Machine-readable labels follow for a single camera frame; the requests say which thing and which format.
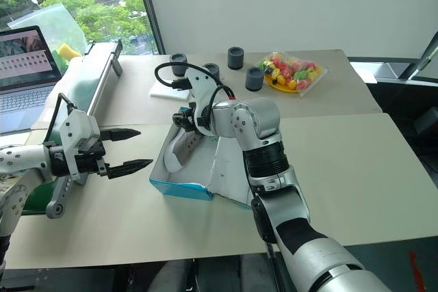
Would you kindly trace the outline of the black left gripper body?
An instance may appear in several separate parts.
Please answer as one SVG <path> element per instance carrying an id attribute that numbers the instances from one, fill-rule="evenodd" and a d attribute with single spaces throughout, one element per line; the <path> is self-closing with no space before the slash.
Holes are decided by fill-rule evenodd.
<path id="1" fill-rule="evenodd" d="M 101 140 L 95 142 L 89 150 L 80 150 L 75 156 L 79 173 L 97 173 L 100 176 L 107 175 L 106 164 L 103 160 L 105 148 Z"/>

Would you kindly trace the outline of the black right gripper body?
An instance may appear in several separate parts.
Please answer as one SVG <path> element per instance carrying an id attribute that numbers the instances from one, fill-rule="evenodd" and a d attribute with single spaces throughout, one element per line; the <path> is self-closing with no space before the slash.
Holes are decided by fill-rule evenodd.
<path id="1" fill-rule="evenodd" d="M 172 115 L 173 124 L 184 129 L 185 132 L 195 131 L 194 110 L 191 107 L 181 107 L 177 113 Z"/>

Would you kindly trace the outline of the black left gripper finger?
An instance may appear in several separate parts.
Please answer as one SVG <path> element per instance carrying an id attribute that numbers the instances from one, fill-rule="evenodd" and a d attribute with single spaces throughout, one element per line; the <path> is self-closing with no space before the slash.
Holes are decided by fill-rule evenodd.
<path id="1" fill-rule="evenodd" d="M 118 178 L 133 174 L 146 166 L 152 164 L 152 159 L 136 159 L 131 161 L 125 161 L 121 165 L 110 167 L 107 164 L 107 177 L 108 179 Z"/>
<path id="2" fill-rule="evenodd" d="M 117 142 L 121 140 L 127 140 L 129 138 L 140 135 L 141 132 L 135 129 L 128 128 L 111 128 L 100 130 L 100 140 L 101 141 L 112 141 Z"/>

